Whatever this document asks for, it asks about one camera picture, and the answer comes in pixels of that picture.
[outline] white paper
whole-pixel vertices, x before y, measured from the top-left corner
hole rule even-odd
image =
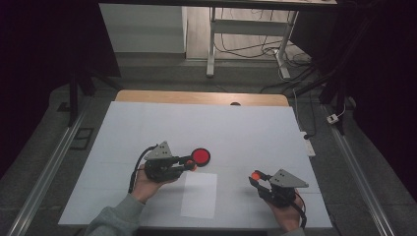
[[[187,172],[181,216],[214,218],[217,175]]]

